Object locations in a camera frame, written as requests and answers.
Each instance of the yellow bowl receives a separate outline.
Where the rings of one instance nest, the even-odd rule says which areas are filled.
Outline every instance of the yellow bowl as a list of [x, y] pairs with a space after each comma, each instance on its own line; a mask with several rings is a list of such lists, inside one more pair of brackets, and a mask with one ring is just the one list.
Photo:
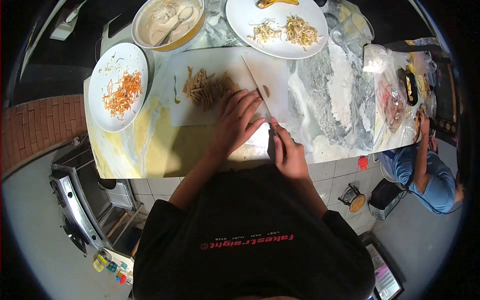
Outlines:
[[[159, 47], [155, 47], [151, 45], [150, 40], [146, 38], [146, 29], [148, 19], [151, 17], [152, 13], [154, 12], [153, 6], [158, 5], [159, 3], [177, 3], [183, 5], [193, 6], [198, 10], [198, 18], [195, 21], [192, 28], [190, 28], [185, 34], [181, 37], [167, 43], [161, 45]], [[193, 43], [196, 42], [198, 37], [200, 36], [199, 33], [203, 31], [203, 26], [205, 23], [205, 12], [204, 12], [204, 0], [148, 0], [145, 2], [144, 5], [137, 11], [132, 23], [132, 38], [135, 44], [139, 45], [145, 49], [152, 49], [155, 51], [160, 52], [168, 52], [168, 53], [179, 53], [183, 52], [188, 49]]]

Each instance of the brick wall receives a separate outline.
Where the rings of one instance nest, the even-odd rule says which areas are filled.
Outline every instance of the brick wall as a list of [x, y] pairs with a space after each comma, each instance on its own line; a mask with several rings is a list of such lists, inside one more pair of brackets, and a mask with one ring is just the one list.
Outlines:
[[83, 95], [39, 99], [1, 110], [1, 175], [87, 132]]

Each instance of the black t-shirt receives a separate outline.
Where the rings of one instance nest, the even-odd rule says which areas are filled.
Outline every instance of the black t-shirt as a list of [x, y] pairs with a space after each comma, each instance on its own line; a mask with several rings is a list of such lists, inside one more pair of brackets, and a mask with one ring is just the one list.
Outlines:
[[375, 283], [353, 229], [319, 218], [274, 166], [216, 174], [187, 213], [156, 201], [133, 278], [138, 300], [365, 300]]

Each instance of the shredded carrot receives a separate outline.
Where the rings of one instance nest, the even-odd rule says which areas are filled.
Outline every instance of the shredded carrot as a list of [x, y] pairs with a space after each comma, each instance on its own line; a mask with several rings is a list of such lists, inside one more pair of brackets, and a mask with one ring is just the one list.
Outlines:
[[123, 77], [116, 82], [118, 88], [113, 92], [113, 82], [107, 85], [107, 94], [103, 95], [102, 101], [105, 109], [110, 110], [110, 116], [116, 117], [122, 121], [123, 115], [127, 110], [132, 108], [132, 104], [138, 99], [142, 93], [142, 80], [140, 72], [135, 71], [129, 74], [127, 71], [123, 73]]

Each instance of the blue shirt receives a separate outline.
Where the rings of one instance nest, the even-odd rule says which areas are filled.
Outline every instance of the blue shirt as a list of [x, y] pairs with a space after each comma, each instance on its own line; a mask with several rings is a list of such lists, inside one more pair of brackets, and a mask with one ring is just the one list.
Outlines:
[[[397, 152], [393, 159], [394, 175], [404, 185], [413, 172], [417, 152], [417, 146], [405, 147]], [[432, 150], [427, 152], [427, 173], [430, 174], [430, 180], [423, 195], [413, 182], [408, 189], [417, 193], [417, 198], [431, 212], [438, 215], [440, 212], [447, 213], [455, 203], [455, 178], [450, 169]]]

